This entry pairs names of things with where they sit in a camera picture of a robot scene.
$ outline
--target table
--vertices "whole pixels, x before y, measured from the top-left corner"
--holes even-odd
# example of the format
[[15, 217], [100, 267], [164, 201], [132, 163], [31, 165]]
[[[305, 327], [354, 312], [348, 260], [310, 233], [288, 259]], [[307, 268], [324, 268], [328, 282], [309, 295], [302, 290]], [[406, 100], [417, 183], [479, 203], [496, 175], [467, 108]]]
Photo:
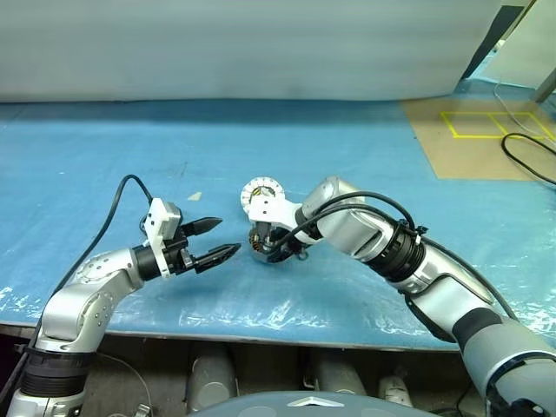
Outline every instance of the table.
[[[456, 96], [486, 96], [463, 82]], [[525, 97], [526, 90], [515, 90]], [[544, 104], [554, 116], [550, 99]], [[463, 255], [531, 329], [556, 345], [556, 195], [538, 182], [438, 180], [398, 103], [183, 101], [0, 105], [0, 323], [32, 326], [103, 222], [116, 185], [139, 175], [186, 219], [220, 216], [200, 254], [247, 242], [239, 203], [258, 175], [300, 201], [339, 175], [392, 196]], [[199, 201], [188, 197], [201, 192]], [[125, 190], [96, 253], [140, 244], [147, 209]], [[109, 331], [225, 341], [452, 350], [364, 265], [326, 244], [268, 266], [247, 246], [202, 275], [154, 280], [122, 301]]]

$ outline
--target floor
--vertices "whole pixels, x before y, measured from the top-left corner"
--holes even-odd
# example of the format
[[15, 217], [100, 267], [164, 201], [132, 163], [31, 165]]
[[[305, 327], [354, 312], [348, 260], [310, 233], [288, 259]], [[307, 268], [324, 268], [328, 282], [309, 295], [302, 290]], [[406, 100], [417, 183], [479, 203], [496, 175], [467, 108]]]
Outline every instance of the floor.
[[[0, 355], [16, 340], [0, 336]], [[126, 360], [144, 377], [157, 416], [185, 415], [185, 386], [189, 349], [193, 341], [106, 336], [100, 352]], [[300, 357], [304, 347], [230, 344], [237, 368], [240, 394], [263, 391], [300, 390], [303, 372]], [[469, 379], [460, 357], [454, 353], [387, 352], [346, 350], [371, 396], [377, 395], [378, 380], [394, 369], [405, 374], [404, 381], [414, 406], [423, 410], [453, 407], [468, 386]], [[99, 357], [87, 381], [83, 416], [108, 417], [119, 413], [132, 417], [140, 403], [147, 404], [141, 382], [124, 365]], [[482, 400], [470, 391], [461, 402], [465, 416], [482, 416]], [[450, 417], [455, 414], [443, 414]]]

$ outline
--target white wall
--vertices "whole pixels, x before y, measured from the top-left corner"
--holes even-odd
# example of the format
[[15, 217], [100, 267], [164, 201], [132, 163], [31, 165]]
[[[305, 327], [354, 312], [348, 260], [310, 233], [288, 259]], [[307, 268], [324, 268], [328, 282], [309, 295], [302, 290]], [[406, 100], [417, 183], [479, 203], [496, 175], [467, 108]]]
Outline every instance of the white wall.
[[450, 93], [500, 0], [0, 0], [0, 100]]

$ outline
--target round object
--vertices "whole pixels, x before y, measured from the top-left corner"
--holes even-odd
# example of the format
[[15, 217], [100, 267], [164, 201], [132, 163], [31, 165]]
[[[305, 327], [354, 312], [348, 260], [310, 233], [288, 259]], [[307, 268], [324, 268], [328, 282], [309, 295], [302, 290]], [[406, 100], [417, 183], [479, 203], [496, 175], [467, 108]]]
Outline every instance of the round object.
[[243, 187], [240, 202], [242, 203], [243, 211], [247, 214], [249, 214], [249, 206], [253, 195], [286, 198], [286, 192], [282, 185], [268, 176], [257, 176]]

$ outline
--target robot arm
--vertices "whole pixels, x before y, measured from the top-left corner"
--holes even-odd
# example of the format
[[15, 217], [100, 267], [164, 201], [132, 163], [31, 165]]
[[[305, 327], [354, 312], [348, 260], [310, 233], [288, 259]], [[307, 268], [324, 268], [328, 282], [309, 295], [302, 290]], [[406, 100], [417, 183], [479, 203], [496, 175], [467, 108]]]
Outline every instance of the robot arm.
[[180, 210], [154, 198], [145, 222], [145, 244], [94, 256], [48, 301], [8, 417], [78, 416], [89, 365], [117, 304], [145, 281], [191, 269], [201, 273], [226, 261], [239, 244], [222, 245], [199, 257], [188, 252], [188, 237], [208, 232], [221, 221], [206, 217], [181, 226]]
[[[271, 188], [257, 178], [244, 189]], [[242, 204], [253, 228], [249, 242], [266, 262], [327, 241], [368, 265], [399, 293], [415, 316], [443, 341], [458, 342], [475, 386], [492, 415], [556, 417], [556, 352], [516, 320], [499, 314], [487, 288], [424, 229], [366, 209], [358, 189], [338, 177], [319, 184], [303, 204], [283, 193], [251, 193]]]

